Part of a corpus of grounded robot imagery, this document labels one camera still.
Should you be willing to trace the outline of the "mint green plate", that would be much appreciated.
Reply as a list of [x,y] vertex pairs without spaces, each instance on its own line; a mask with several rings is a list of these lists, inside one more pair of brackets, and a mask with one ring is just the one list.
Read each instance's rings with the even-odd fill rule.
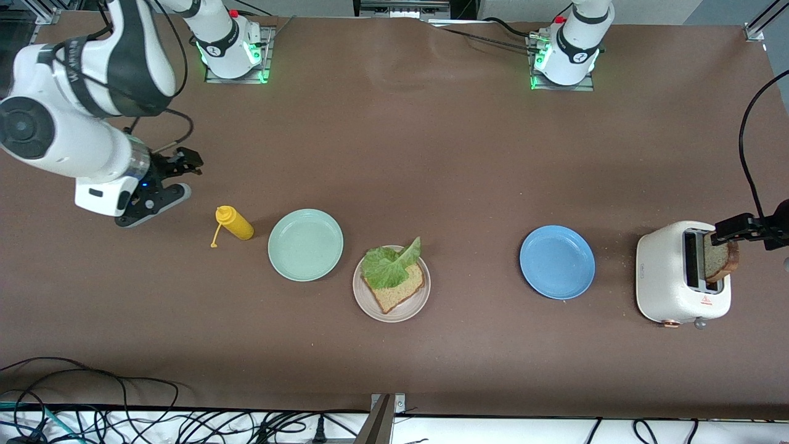
[[332,272],[343,256],[343,230],[321,210],[296,210],[280,219],[268,239],[274,270],[287,280],[308,282]]

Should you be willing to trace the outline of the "grey metal stand bracket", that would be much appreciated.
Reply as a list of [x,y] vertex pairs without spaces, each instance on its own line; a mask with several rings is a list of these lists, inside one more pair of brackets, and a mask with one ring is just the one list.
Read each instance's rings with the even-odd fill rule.
[[405,393],[373,393],[371,411],[353,444],[391,444],[395,416],[406,410]]

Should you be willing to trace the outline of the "yellow mustard squeeze bottle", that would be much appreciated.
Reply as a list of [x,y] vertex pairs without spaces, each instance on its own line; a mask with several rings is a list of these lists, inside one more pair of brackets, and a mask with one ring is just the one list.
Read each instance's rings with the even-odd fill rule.
[[251,225],[233,206],[222,205],[217,207],[215,210],[215,220],[218,225],[210,244],[211,248],[216,248],[218,246],[216,241],[220,231],[223,229],[229,231],[229,233],[240,240],[249,240],[254,236],[255,230],[253,225]]

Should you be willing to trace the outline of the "beige plate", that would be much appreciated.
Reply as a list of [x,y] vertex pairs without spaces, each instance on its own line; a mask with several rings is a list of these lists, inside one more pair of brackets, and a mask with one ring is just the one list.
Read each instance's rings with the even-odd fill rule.
[[[402,247],[402,245],[383,245],[383,247],[391,247],[396,251],[405,248]],[[423,285],[422,289],[420,289],[416,295],[412,296],[404,303],[401,303],[400,306],[395,307],[389,314],[383,314],[381,309],[378,308],[378,304],[373,298],[371,290],[362,280],[361,259],[353,273],[353,295],[360,309],[369,315],[370,318],[377,321],[383,321],[384,323],[400,323],[418,314],[428,301],[431,292],[431,276],[422,256],[418,258],[417,263],[422,265],[423,272],[425,273],[425,285]]]

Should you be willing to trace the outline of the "blue plate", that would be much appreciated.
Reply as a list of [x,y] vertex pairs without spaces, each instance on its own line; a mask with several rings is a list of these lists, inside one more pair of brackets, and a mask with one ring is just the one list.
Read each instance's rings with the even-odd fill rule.
[[560,225],[541,226],[525,236],[518,253],[525,281],[549,300],[572,300],[592,286],[595,258],[588,242]]

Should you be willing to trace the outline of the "white toaster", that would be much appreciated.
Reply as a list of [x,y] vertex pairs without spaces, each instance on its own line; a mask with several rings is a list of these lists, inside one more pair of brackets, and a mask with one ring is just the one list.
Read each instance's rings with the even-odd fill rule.
[[643,236],[635,259],[635,297],[640,312],[663,327],[708,321],[726,315],[732,305],[730,276],[705,280],[704,236],[712,224],[682,220]]

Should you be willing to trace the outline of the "green lettuce leaf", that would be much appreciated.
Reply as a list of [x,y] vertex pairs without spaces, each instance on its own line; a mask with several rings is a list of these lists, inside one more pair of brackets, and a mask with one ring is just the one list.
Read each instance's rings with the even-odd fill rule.
[[362,276],[373,290],[394,289],[409,279],[408,267],[422,255],[422,238],[396,251],[391,247],[370,249],[362,259]]

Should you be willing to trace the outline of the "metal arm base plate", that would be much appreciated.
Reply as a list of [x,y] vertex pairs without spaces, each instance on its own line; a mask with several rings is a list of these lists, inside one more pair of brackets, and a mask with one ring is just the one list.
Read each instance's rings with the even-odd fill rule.
[[539,31],[525,38],[529,54],[529,78],[532,90],[592,92],[592,71],[599,51],[583,63],[571,63],[566,54],[555,50],[549,35]]
[[219,57],[219,48],[209,45],[206,51],[198,44],[205,65],[205,82],[209,84],[267,84],[271,74],[276,28],[248,22],[243,34]]

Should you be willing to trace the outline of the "brown bread slice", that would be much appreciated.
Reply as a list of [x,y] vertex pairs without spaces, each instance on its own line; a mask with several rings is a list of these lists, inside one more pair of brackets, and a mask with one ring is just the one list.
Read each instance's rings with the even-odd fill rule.
[[418,263],[411,265],[406,269],[406,272],[408,273],[408,277],[405,281],[395,287],[383,287],[382,289],[373,289],[372,284],[367,281],[367,278],[362,277],[362,280],[371,290],[373,298],[383,314],[389,314],[395,307],[409,300],[425,286],[426,278],[422,265]]
[[703,256],[705,281],[710,284],[726,278],[740,263],[739,245],[735,242],[713,245],[712,233],[703,238]]

